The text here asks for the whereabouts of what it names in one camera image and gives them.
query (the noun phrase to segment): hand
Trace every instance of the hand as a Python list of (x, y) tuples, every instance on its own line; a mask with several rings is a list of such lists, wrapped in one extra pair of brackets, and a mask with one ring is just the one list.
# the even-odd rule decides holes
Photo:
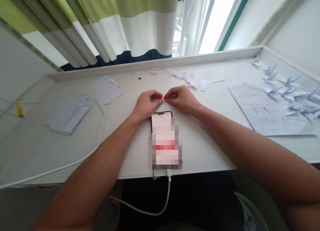
[[(139, 121), (146, 120), (148, 117), (151, 117), (155, 109), (163, 103), (162, 97), (163, 95), (156, 90), (150, 90), (141, 93), (131, 115)], [(159, 100), (156, 102), (151, 102), (150, 98)]]
[(195, 108), (202, 106), (184, 85), (171, 88), (163, 98), (167, 103), (174, 105), (180, 111), (191, 115)]

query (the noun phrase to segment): navy curtain stripe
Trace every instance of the navy curtain stripe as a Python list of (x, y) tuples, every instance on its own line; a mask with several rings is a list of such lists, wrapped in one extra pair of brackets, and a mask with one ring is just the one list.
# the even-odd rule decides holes
[(157, 49), (151, 49), (147, 51), (145, 54), (138, 56), (138, 57), (132, 57), (131, 51), (124, 51), (122, 54), (117, 55), (117, 59), (110, 62), (104, 62), (100, 55), (96, 56), (98, 62), (94, 65), (89, 65), (86, 67), (73, 67), (70, 63), (65, 64), (61, 66), (60, 68), (64, 71), (74, 71), (74, 70), (82, 70), (87, 68), (93, 68), (93, 67), (101, 67), (101, 66), (111, 66), (111, 65), (119, 65), (119, 64), (125, 64), (125, 63), (132, 63), (132, 62), (140, 62), (140, 61), (149, 61), (149, 60), (156, 60), (156, 59), (163, 59), (163, 58), (169, 58), (171, 55), (165, 56), (161, 55)]

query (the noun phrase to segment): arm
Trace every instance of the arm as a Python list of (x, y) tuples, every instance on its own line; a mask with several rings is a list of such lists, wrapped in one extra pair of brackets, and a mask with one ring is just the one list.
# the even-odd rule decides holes
[[(151, 97), (159, 100), (152, 103)], [(143, 92), (132, 114), (62, 185), (33, 230), (93, 230), (134, 134), (162, 103), (161, 93)]]
[(320, 172), (316, 168), (269, 138), (201, 105), (186, 86), (170, 89), (164, 98), (210, 131), (237, 166), (274, 198), (290, 228), (319, 229)]

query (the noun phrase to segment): white cable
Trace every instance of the white cable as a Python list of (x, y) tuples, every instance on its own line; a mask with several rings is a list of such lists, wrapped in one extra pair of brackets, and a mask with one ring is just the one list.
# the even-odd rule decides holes
[(137, 208), (133, 207), (132, 205), (126, 203), (125, 201), (122, 201), (121, 199), (115, 198), (115, 197), (113, 197), (113, 196), (111, 196), (111, 195), (109, 195), (109, 197), (112, 198), (112, 199), (114, 199), (114, 200), (117, 200), (117, 201), (120, 202), (120, 203), (123, 203), (123, 204), (127, 205), (128, 207), (134, 209), (134, 210), (137, 211), (137, 212), (140, 212), (140, 213), (143, 213), (143, 214), (147, 214), (147, 215), (150, 215), (150, 216), (160, 216), (161, 214), (164, 213), (164, 211), (166, 210), (167, 205), (168, 205), (169, 194), (170, 194), (170, 183), (171, 183), (171, 182), (169, 181), (166, 204), (164, 205), (164, 208), (163, 208), (163, 210), (162, 210), (160, 213), (149, 213), (149, 212), (145, 212), (145, 211), (142, 211), (142, 210), (140, 210), (140, 209), (137, 209)]
[[(38, 174), (38, 175), (33, 176), (33, 177), (30, 177), (30, 178), (26, 178), (26, 179), (23, 179), (23, 180), (20, 180), (20, 181), (16, 181), (16, 182), (12, 182), (12, 183), (8, 183), (8, 184), (1, 185), (1, 186), (0, 186), (0, 189), (9, 188), (9, 187), (12, 187), (12, 186), (15, 186), (15, 185), (19, 185), (19, 184), (22, 184), (22, 183), (26, 183), (26, 182), (32, 181), (32, 180), (34, 180), (34, 179), (37, 179), (37, 178), (41, 178), (41, 177), (43, 177), (43, 176), (46, 176), (46, 175), (48, 175), (48, 174), (52, 174), (52, 173), (54, 173), (54, 172), (57, 172), (57, 171), (60, 171), (60, 170), (69, 168), (69, 167), (71, 167), (71, 166), (73, 166), (73, 165), (76, 165), (76, 164), (82, 162), (83, 160), (85, 160), (87, 157), (89, 157), (91, 154), (93, 154), (93, 153), (97, 150), (97, 148), (99, 147), (99, 143), (100, 143), (100, 136), (101, 136), (101, 132), (102, 132), (102, 127), (103, 127), (104, 119), (105, 119), (105, 117), (106, 117), (106, 113), (105, 113), (105, 111), (103, 110), (103, 108), (101, 107), (101, 105), (97, 102), (97, 100), (94, 99), (92, 96), (86, 95), (86, 94), (68, 94), (68, 95), (62, 96), (62, 97), (60, 97), (60, 98), (58, 98), (58, 99), (52, 100), (52, 101), (34, 102), (34, 103), (20, 103), (20, 105), (23, 105), (23, 104), (40, 104), (40, 103), (54, 102), (54, 101), (57, 101), (57, 100), (59, 100), (59, 99), (61, 99), (61, 98), (63, 98), (63, 97), (71, 96), (71, 95), (89, 96), (89, 97), (91, 97), (93, 100), (95, 100), (95, 102), (99, 105), (99, 107), (100, 107), (101, 110), (103, 111), (103, 119), (102, 119), (102, 123), (101, 123), (100, 133), (99, 133), (99, 137), (98, 137), (98, 144), (97, 144), (96, 148), (95, 148), (94, 150), (92, 150), (87, 156), (85, 156), (84, 158), (82, 158), (82, 159), (80, 159), (80, 160), (78, 160), (78, 161), (76, 161), (76, 162), (74, 162), (74, 163), (71, 163), (71, 164), (62, 166), (62, 167), (57, 168), (57, 169), (53, 169), (53, 170), (51, 170), (51, 171), (48, 171), (48, 172), (45, 172), (45, 173), (42, 173), (42, 174)], [(9, 103), (13, 103), (13, 104), (16, 103), (16, 102), (10, 102), (10, 101), (3, 100), (3, 99), (0, 99), (0, 100), (1, 100), (1, 101), (5, 101), (5, 102), (9, 102)], [(1, 112), (4, 112), (4, 113), (6, 113), (6, 114), (9, 114), (9, 115), (12, 115), (12, 116), (15, 116), (15, 117), (18, 117), (18, 116), (16, 116), (16, 115), (13, 115), (13, 114), (8, 113), (8, 112), (5, 112), (5, 111), (1, 111)], [(12, 155), (13, 155), (22, 145), (24, 145), (24, 144), (35, 134), (35, 132), (36, 132), (36, 126), (35, 126), (31, 121), (29, 121), (29, 120), (27, 120), (27, 119), (24, 119), (24, 120), (27, 121), (27, 122), (29, 122), (30, 124), (32, 124), (32, 125), (34, 126), (35, 130), (34, 130), (33, 134), (32, 134), (29, 138), (27, 138), (27, 140), (26, 140), (23, 144), (21, 144), (21, 145), (10, 155), (10, 157), (3, 163), (3, 165), (4, 165), (4, 164), (12, 157)], [(171, 183), (171, 176), (172, 176), (171, 169), (167, 169), (167, 176), (168, 176), (168, 193), (167, 193), (167, 200), (166, 200), (166, 204), (164, 205), (164, 208), (162, 209), (162, 211), (161, 211), (160, 213), (149, 213), (149, 212), (145, 212), (145, 211), (142, 211), (142, 210), (140, 210), (140, 209), (137, 209), (137, 208), (133, 207), (132, 205), (130, 205), (130, 204), (122, 201), (121, 199), (118, 199), (118, 198), (113, 197), (112, 195), (109, 195), (109, 197), (112, 198), (112, 199), (114, 199), (114, 200), (117, 200), (117, 201), (120, 202), (120, 203), (123, 203), (123, 204), (127, 205), (128, 207), (130, 207), (130, 208), (132, 208), (132, 209), (134, 209), (134, 210), (136, 210), (136, 211), (138, 211), (138, 212), (140, 212), (140, 213), (147, 214), (147, 215), (150, 215), (150, 216), (160, 216), (160, 215), (163, 214), (164, 211), (166, 210), (167, 205), (168, 205), (168, 201), (169, 201), (170, 183)]]
[[(9, 115), (14, 116), (14, 117), (18, 117), (17, 115), (14, 115), (14, 114), (11, 114), (11, 113), (2, 111), (2, 110), (0, 110), (0, 112), (4, 112), (4, 113), (9, 114)], [(30, 123), (30, 124), (34, 127), (34, 131), (33, 131), (33, 133), (31, 134), (31, 136), (28, 137), (16, 150), (6, 159), (6, 161), (5, 161), (3, 164), (0, 165), (0, 170), (2, 169), (2, 166), (4, 166), (4, 164), (12, 157), (12, 155), (14, 155), (14, 153), (15, 153), (19, 148), (21, 148), (26, 142), (28, 142), (29, 139), (36, 133), (36, 126), (35, 126), (32, 122), (30, 122), (29, 120), (27, 120), (27, 119), (25, 119), (25, 118), (21, 118), (21, 119), (23, 119), (23, 120), (27, 121), (28, 123)]]
[[(9, 188), (9, 187), (12, 187), (12, 186), (15, 186), (15, 185), (19, 185), (19, 184), (22, 184), (22, 183), (26, 183), (26, 182), (32, 181), (32, 180), (34, 180), (34, 179), (37, 179), (37, 178), (41, 178), (41, 177), (43, 177), (43, 176), (46, 176), (46, 175), (48, 175), (48, 174), (52, 174), (52, 173), (55, 173), (55, 172), (57, 172), (57, 171), (60, 171), (60, 170), (69, 168), (69, 167), (71, 167), (71, 166), (74, 166), (74, 165), (76, 165), (76, 164), (84, 161), (87, 157), (89, 157), (91, 154), (93, 154), (93, 153), (97, 150), (97, 148), (99, 147), (99, 143), (100, 143), (100, 136), (101, 136), (101, 132), (102, 132), (102, 128), (103, 128), (104, 119), (105, 119), (105, 117), (106, 117), (106, 113), (105, 113), (105, 111), (103, 110), (103, 108), (101, 107), (101, 105), (98, 103), (98, 101), (97, 101), (96, 99), (94, 99), (92, 96), (86, 95), (86, 94), (68, 94), (68, 95), (62, 96), (62, 97), (60, 97), (60, 98), (58, 98), (58, 99), (52, 100), (52, 101), (34, 102), (34, 103), (20, 103), (20, 105), (23, 105), (23, 104), (40, 104), (40, 103), (54, 102), (54, 101), (57, 101), (57, 100), (59, 100), (59, 99), (61, 99), (61, 98), (63, 98), (63, 97), (71, 96), (71, 95), (89, 96), (89, 97), (91, 97), (93, 100), (95, 100), (95, 102), (99, 105), (99, 107), (100, 107), (101, 110), (103, 111), (103, 119), (102, 119), (102, 122), (101, 122), (101, 128), (100, 128), (100, 133), (99, 133), (99, 137), (98, 137), (98, 143), (97, 143), (97, 146), (95, 147), (95, 149), (92, 150), (88, 155), (86, 155), (86, 156), (83, 157), (82, 159), (80, 159), (80, 160), (78, 160), (78, 161), (75, 161), (75, 162), (73, 162), (73, 163), (71, 163), (71, 164), (68, 164), (68, 165), (65, 165), (65, 166), (62, 166), (62, 167), (53, 169), (53, 170), (51, 170), (51, 171), (47, 171), (47, 172), (42, 173), (42, 174), (35, 175), (35, 176), (33, 176), (33, 177), (29, 177), (29, 178), (26, 178), (26, 179), (23, 179), (23, 180), (20, 180), (20, 181), (16, 181), (16, 182), (12, 182), (12, 183), (8, 183), (8, 184), (0, 185), (0, 190), (1, 190), (1, 189), (4, 189), (4, 188)], [(16, 102), (10, 102), (10, 101), (3, 100), (3, 99), (0, 99), (0, 100), (1, 100), (1, 101), (5, 101), (5, 102), (9, 102), (9, 103), (16, 103)]]
[(109, 195), (110, 198), (114, 199), (114, 200), (117, 200), (118, 202), (120, 203), (123, 203), (125, 205), (127, 205), (128, 207), (132, 208), (133, 210), (137, 211), (137, 212), (140, 212), (140, 213), (143, 213), (143, 214), (146, 214), (146, 215), (150, 215), (150, 216), (160, 216), (161, 214), (164, 213), (164, 211), (166, 210), (167, 208), (167, 205), (168, 205), (168, 201), (169, 201), (169, 194), (170, 194), (170, 183), (171, 183), (171, 176), (172, 176), (172, 173), (171, 173), (171, 169), (167, 169), (167, 176), (168, 176), (168, 194), (167, 194), (167, 200), (166, 200), (166, 204), (164, 205), (162, 211), (160, 213), (149, 213), (149, 212), (146, 212), (146, 211), (142, 211), (140, 209), (137, 209), (135, 207), (133, 207), (132, 205), (126, 203), (125, 201), (122, 201), (121, 199), (118, 199), (118, 198), (115, 198), (113, 197), (112, 195)]

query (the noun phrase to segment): yellow tag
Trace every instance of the yellow tag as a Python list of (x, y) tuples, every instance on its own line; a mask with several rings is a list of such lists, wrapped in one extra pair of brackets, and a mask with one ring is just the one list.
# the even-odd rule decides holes
[(17, 114), (19, 118), (24, 118), (22, 107), (20, 107), (20, 103), (16, 102), (17, 105)]

